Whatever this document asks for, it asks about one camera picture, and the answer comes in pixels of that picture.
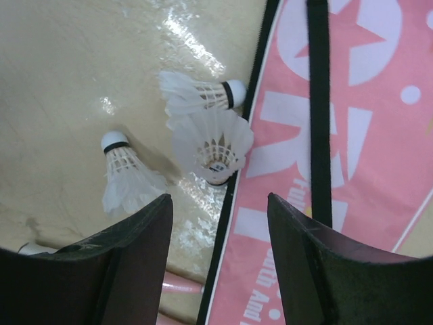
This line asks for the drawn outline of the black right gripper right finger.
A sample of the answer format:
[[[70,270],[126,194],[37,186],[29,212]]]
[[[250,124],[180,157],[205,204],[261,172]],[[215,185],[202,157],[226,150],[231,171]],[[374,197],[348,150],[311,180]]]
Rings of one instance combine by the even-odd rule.
[[[357,242],[269,194],[286,324],[431,324],[432,258]]]

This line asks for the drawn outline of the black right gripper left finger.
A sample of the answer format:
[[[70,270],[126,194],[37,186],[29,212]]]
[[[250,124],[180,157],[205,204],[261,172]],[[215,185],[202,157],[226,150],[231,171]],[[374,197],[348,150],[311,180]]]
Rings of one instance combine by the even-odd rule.
[[[155,324],[173,226],[168,194],[58,252],[1,251],[2,324]]]

